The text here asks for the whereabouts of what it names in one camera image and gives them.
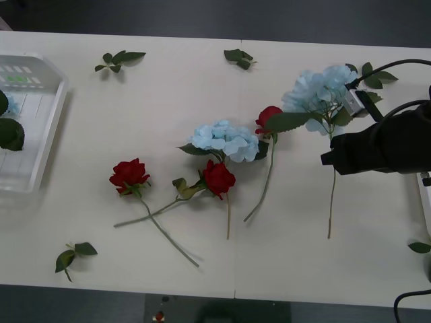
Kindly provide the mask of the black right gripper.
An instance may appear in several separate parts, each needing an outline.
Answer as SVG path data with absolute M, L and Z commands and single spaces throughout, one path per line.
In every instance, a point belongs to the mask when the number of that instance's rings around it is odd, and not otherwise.
M 345 133 L 332 138 L 331 151 L 321 155 L 324 166 L 338 167 L 341 175 L 362 172 L 392 173 L 385 151 L 393 126 L 374 124 L 357 133 Z

